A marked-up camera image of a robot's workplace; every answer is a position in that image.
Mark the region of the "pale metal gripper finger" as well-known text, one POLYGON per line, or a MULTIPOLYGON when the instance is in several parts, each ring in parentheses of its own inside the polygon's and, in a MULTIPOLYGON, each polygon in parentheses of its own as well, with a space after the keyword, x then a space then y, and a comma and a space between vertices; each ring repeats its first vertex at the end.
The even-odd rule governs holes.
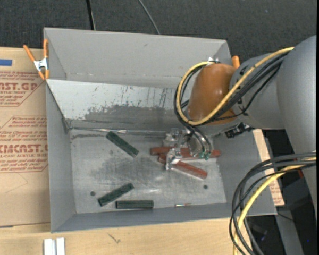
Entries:
POLYGON ((172 128, 169 132, 165 134, 163 140, 163 146, 165 147, 181 147, 180 138, 182 135, 182 130, 178 128, 172 128))
POLYGON ((168 171, 173 168, 173 165, 175 165, 180 159, 182 158, 182 154, 180 151, 180 148, 172 148, 168 151, 166 155, 166 162, 164 165, 164 168, 168 171))

